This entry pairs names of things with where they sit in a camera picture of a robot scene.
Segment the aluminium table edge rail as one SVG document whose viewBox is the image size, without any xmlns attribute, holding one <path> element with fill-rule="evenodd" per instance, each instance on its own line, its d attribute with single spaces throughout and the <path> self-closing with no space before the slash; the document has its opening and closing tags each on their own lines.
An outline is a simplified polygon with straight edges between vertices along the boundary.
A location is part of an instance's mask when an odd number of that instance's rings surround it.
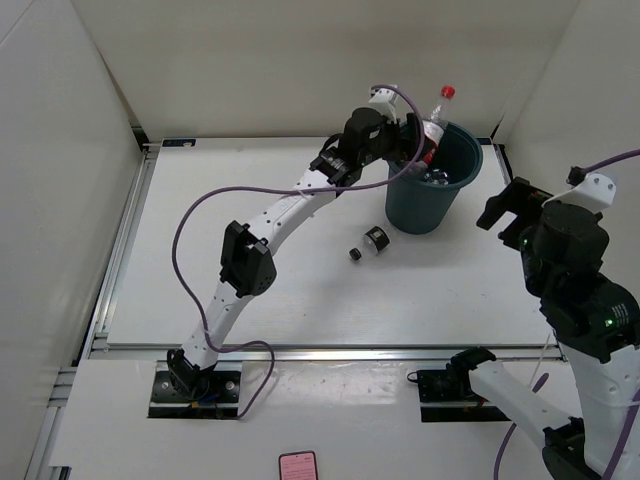
<svg viewBox="0 0 640 480">
<path fill-rule="evenodd" d="M 168 345 L 116 346 L 105 340 L 96 340 L 88 352 L 92 360 L 160 360 L 166 357 Z M 365 347 L 275 347 L 277 361 L 444 361 L 450 359 L 465 347 L 451 348 L 365 348 Z M 562 360 L 561 350 L 553 345 L 491 347 L 498 359 L 507 361 Z"/>
</svg>

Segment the blue label plastic bottle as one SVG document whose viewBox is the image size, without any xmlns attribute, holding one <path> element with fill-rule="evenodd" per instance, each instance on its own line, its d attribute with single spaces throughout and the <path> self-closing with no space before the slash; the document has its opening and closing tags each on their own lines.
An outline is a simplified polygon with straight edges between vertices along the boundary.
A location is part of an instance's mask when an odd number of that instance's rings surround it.
<svg viewBox="0 0 640 480">
<path fill-rule="evenodd" d="M 425 172 L 423 180 L 433 185 L 446 186 L 450 183 L 449 174 L 439 168 L 430 168 Z"/>
</svg>

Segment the red label plastic bottle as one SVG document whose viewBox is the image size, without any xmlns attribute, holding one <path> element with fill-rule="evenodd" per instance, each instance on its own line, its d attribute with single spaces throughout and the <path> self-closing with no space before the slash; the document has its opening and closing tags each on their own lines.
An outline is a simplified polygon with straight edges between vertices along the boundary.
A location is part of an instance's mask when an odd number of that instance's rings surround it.
<svg viewBox="0 0 640 480">
<path fill-rule="evenodd" d="M 452 85 L 444 85 L 440 90 L 439 98 L 433 110 L 427 119 L 423 121 L 424 135 L 427 140 L 423 164 L 426 167 L 432 163 L 436 150 L 449 124 L 450 115 L 448 111 L 455 93 L 456 89 Z"/>
</svg>

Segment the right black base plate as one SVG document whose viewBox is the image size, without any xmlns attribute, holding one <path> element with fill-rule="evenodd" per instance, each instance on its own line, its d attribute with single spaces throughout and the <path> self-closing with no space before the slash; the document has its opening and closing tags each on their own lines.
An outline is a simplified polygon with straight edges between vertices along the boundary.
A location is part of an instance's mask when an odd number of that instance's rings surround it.
<svg viewBox="0 0 640 480">
<path fill-rule="evenodd" d="M 509 420 L 497 407 L 468 390 L 450 367 L 410 371 L 406 379 L 417 387 L 422 423 L 488 423 Z"/>
</svg>

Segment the black label plastic bottle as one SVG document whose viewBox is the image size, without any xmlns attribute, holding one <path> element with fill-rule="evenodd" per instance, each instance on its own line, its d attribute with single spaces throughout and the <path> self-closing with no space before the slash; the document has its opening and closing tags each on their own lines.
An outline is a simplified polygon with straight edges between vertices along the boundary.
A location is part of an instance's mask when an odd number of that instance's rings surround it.
<svg viewBox="0 0 640 480">
<path fill-rule="evenodd" d="M 392 241 L 393 229 L 388 226 L 375 225 L 367 230 L 361 240 L 349 250 L 349 258 L 361 263 L 379 256 L 388 249 Z"/>
</svg>

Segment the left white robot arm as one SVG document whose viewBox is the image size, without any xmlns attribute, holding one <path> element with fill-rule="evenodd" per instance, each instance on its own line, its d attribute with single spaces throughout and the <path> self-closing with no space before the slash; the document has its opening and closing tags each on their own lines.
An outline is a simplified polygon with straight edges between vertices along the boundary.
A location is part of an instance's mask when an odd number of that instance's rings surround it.
<svg viewBox="0 0 640 480">
<path fill-rule="evenodd" d="M 226 337 L 246 305 L 274 283 L 274 257 L 297 228 L 341 194 L 363 190 L 362 171 L 373 162 L 391 160 L 408 169 L 423 162 L 436 146 L 414 113 L 400 122 L 373 108 L 358 108 L 343 131 L 325 141 L 294 188 L 274 190 L 277 201 L 254 219 L 230 222 L 224 230 L 221 270 L 210 305 L 203 305 L 183 274 L 176 275 L 196 306 L 199 325 L 180 348 L 167 354 L 174 389 L 191 401 L 212 391 L 210 381 Z"/>
</svg>

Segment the pink smartphone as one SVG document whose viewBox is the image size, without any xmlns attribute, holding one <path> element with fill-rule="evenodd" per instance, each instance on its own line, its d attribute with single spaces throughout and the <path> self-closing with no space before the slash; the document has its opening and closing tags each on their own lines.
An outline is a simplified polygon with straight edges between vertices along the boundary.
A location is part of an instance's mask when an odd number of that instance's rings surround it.
<svg viewBox="0 0 640 480">
<path fill-rule="evenodd" d="M 278 459 L 280 480 L 318 480 L 316 454 L 300 451 L 281 454 Z"/>
</svg>

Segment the dark green plastic bin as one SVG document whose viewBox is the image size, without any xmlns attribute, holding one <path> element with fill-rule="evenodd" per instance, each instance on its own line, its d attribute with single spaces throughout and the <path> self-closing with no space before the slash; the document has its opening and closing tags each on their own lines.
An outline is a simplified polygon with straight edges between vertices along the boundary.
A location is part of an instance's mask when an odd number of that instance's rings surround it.
<svg viewBox="0 0 640 480">
<path fill-rule="evenodd" d="M 481 144 L 467 129 L 451 123 L 447 126 L 432 163 L 422 173 L 407 173 L 386 186 L 385 214 L 398 230 L 423 235 L 435 230 L 458 193 L 470 185 L 483 165 Z M 446 186 L 423 180 L 430 168 L 449 174 Z"/>
</svg>

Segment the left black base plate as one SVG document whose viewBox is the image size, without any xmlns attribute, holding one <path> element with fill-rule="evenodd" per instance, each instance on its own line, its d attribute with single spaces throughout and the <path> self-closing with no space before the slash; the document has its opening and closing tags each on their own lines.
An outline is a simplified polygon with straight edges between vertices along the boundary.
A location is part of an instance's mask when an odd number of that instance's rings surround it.
<svg viewBox="0 0 640 480">
<path fill-rule="evenodd" d="M 209 380 L 184 395 L 174 388 L 165 364 L 155 371 L 147 417 L 149 419 L 229 420 L 238 414 L 242 364 L 221 362 Z"/>
</svg>

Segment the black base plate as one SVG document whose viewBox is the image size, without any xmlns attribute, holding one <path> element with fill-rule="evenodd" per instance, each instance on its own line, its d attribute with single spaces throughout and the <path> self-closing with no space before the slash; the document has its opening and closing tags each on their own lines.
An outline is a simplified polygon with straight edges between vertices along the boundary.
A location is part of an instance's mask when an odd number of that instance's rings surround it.
<svg viewBox="0 0 640 480">
<path fill-rule="evenodd" d="M 149 419 L 229 420 L 238 414 L 242 364 L 221 362 L 209 380 L 184 395 L 174 388 L 165 364 L 155 371 L 147 417 Z"/>
<path fill-rule="evenodd" d="M 410 371 L 406 379 L 417 387 L 422 423 L 488 423 L 509 420 L 497 407 L 468 390 L 450 367 Z"/>
</svg>

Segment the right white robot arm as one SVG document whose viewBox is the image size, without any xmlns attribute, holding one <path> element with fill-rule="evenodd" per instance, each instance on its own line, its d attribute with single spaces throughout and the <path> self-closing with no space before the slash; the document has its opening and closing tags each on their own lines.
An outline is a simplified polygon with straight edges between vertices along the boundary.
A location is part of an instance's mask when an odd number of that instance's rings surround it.
<svg viewBox="0 0 640 480">
<path fill-rule="evenodd" d="M 615 193 L 600 174 L 559 195 L 516 178 L 487 201 L 477 222 L 489 229 L 513 214 L 501 240 L 521 256 L 526 289 L 573 372 L 581 413 L 546 402 L 483 347 L 451 359 L 449 387 L 460 399 L 495 405 L 538 448 L 555 479 L 639 475 L 639 304 L 601 271 L 609 244 L 602 213 Z"/>
</svg>

